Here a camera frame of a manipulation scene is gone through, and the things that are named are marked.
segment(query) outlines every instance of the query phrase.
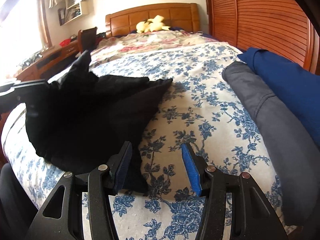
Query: gray garment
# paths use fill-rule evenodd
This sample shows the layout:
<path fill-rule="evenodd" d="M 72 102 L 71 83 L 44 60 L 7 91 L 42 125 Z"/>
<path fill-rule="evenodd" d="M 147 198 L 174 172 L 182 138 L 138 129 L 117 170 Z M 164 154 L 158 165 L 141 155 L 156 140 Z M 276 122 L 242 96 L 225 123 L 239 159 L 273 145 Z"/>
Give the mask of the gray garment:
<path fill-rule="evenodd" d="M 263 137 L 280 179 L 286 225 L 304 225 L 318 199 L 320 152 L 295 115 L 241 62 L 222 73 Z"/>

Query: mattress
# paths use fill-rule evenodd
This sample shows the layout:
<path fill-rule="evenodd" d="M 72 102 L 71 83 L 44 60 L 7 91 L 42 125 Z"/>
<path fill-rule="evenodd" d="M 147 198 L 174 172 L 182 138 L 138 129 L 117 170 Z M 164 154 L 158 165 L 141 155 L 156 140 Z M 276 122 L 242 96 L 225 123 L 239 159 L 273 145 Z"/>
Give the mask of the mattress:
<path fill-rule="evenodd" d="M 91 71 L 98 76 L 173 78 L 139 147 L 141 172 L 149 184 L 148 196 L 122 190 L 119 195 L 109 197 L 119 239 L 195 238 L 204 198 L 195 196 L 190 187 L 181 158 L 180 147 L 185 142 L 190 143 L 194 152 L 209 165 L 225 173 L 249 172 L 283 220 L 280 182 L 263 139 L 246 109 L 221 77 L 222 70 L 238 60 L 239 53 L 228 43 L 207 39 L 191 46 L 126 54 L 112 60 L 104 52 L 102 58 L 93 60 Z M 64 171 L 36 155 L 28 141 L 23 104 L 10 114 L 2 143 L 19 182 L 40 208 Z M 230 232 L 231 205 L 231 196 L 228 196 L 225 239 Z M 91 239 L 86 193 L 82 211 L 84 239 Z"/>

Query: stuffed animal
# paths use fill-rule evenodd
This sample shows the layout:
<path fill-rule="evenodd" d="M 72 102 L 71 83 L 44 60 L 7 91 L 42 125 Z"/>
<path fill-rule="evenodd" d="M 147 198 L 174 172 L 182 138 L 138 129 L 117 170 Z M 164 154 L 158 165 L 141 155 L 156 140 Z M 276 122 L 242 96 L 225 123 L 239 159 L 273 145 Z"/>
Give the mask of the stuffed animal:
<path fill-rule="evenodd" d="M 143 33 L 143 32 L 153 32 L 153 31 L 160 31 L 160 30 L 169 30 L 169 26 L 164 26 L 164 23 L 162 22 L 164 20 L 164 17 L 157 15 L 153 19 L 148 19 L 144 22 L 139 22 L 136 26 L 137 33 Z"/>

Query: metal screw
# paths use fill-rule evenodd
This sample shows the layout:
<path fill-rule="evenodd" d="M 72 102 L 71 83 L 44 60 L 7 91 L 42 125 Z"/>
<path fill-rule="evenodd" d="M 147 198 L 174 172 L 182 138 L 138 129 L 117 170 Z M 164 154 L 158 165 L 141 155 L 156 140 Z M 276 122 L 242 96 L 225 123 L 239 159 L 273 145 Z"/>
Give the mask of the metal screw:
<path fill-rule="evenodd" d="M 216 167 L 215 167 L 215 166 L 212 166 L 212 165 L 209 165 L 209 166 L 207 166 L 207 171 L 209 171 L 209 172 L 215 172 L 215 171 L 216 171 Z"/>
<path fill-rule="evenodd" d="M 243 173 L 242 173 L 242 177 L 245 178 L 245 179 L 248 179 L 248 178 L 250 178 L 251 176 L 250 176 L 249 173 L 243 172 Z"/>
<path fill-rule="evenodd" d="M 65 174 L 63 174 L 63 176 L 65 177 L 65 178 L 71 178 L 72 177 L 72 172 L 71 171 L 67 171 Z"/>
<path fill-rule="evenodd" d="M 98 170 L 99 170 L 99 171 L 105 171 L 107 168 L 108 168 L 108 165 L 106 165 L 106 164 L 101 164 L 101 165 L 98 167 Z"/>

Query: bright window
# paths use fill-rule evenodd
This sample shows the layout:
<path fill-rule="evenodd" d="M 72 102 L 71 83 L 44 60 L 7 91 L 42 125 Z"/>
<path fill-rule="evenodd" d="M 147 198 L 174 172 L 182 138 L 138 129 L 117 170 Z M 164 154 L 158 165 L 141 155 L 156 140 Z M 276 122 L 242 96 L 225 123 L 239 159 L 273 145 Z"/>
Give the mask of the bright window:
<path fill-rule="evenodd" d="M 20 0 L 0 27 L 0 80 L 42 49 L 37 0 Z"/>

